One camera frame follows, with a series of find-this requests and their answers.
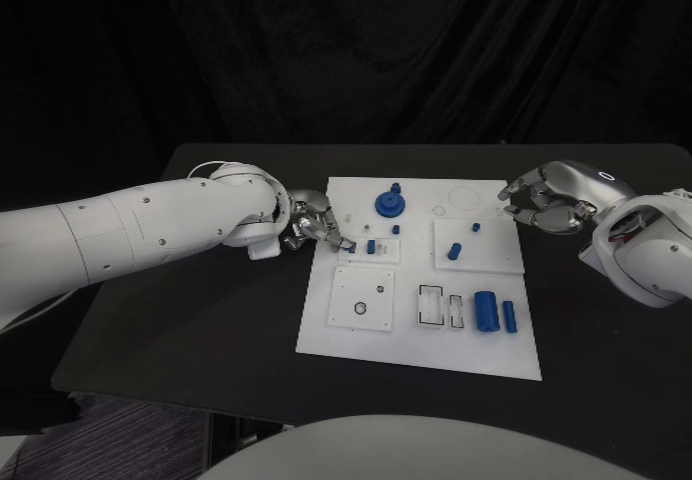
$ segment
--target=gray floor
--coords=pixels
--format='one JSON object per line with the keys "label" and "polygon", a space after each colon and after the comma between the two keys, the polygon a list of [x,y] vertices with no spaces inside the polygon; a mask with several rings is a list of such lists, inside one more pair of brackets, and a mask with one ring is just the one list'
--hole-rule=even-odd
{"label": "gray floor", "polygon": [[79,396],[78,401],[81,420],[26,439],[0,480],[199,477],[202,412],[107,397]]}

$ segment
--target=table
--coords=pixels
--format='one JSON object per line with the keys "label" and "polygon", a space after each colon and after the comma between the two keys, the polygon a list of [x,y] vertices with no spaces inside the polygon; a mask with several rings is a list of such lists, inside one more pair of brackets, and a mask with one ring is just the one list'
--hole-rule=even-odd
{"label": "table", "polygon": [[[163,179],[210,160],[287,188],[329,176],[513,180],[556,159],[598,165],[640,193],[692,180],[672,145],[183,145]],[[692,304],[630,300],[577,259],[588,233],[519,226],[543,381],[294,352],[314,246],[252,262],[208,252],[105,283],[53,377],[98,393],[304,424],[409,414],[499,426],[656,478],[692,474]]]}

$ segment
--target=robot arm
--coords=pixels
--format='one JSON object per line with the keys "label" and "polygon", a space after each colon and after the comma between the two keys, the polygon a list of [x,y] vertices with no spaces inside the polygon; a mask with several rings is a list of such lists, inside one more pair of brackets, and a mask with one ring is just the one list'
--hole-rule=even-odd
{"label": "robot arm", "polygon": [[259,168],[225,163],[209,179],[153,183],[58,205],[0,213],[0,328],[40,302],[223,244],[252,260],[280,254],[293,224],[343,248],[329,198],[296,198]]}
{"label": "robot arm", "polygon": [[523,175],[500,200],[523,189],[538,210],[509,205],[507,214],[555,234],[575,233],[592,221],[592,242],[580,258],[634,300],[660,308],[692,298],[691,193],[637,196],[613,175],[571,160]]}

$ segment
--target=blue cylinder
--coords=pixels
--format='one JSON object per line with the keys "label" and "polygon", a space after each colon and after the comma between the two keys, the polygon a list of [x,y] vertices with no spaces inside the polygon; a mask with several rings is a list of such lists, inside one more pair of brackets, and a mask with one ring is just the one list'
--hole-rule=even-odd
{"label": "blue cylinder", "polygon": [[509,300],[502,302],[502,311],[505,312],[505,329],[507,333],[516,333],[515,304]]}
{"label": "blue cylinder", "polygon": [[458,258],[460,253],[461,253],[461,244],[453,243],[450,253],[447,254],[447,258],[450,260],[456,260]]}
{"label": "blue cylinder", "polygon": [[493,292],[476,292],[476,325],[481,332],[496,332],[500,329],[497,316],[497,300]]}
{"label": "blue cylinder", "polygon": [[383,217],[394,218],[401,215],[405,207],[407,202],[401,196],[401,185],[392,183],[391,191],[379,195],[375,200],[375,210]]}

